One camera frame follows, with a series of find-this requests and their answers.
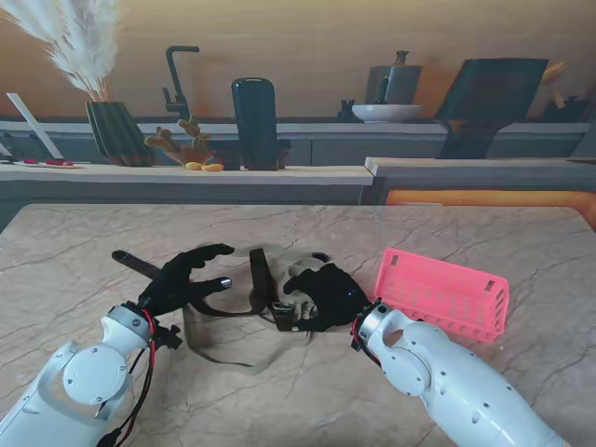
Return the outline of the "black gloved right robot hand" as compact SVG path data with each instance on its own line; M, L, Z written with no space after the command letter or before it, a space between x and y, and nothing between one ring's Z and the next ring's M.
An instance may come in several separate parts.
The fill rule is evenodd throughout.
M352 323L370 305L359 284L335 264L325 264L319 270L304 270L283 286L285 294L305 293L312 299L317 314L301 318L295 327L302 332L325 332L335 326Z

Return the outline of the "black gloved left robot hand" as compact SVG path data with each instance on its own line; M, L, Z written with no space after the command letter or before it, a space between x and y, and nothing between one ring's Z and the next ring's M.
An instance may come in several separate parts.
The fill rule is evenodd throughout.
M148 311L153 317L158 317L185 305L198 303L215 292L229 288L229 278L193 282L190 275L193 269L203 268L207 261L219 255L232 254L234 251L233 247L218 243L179 253L164 264L160 273L141 293L141 309Z

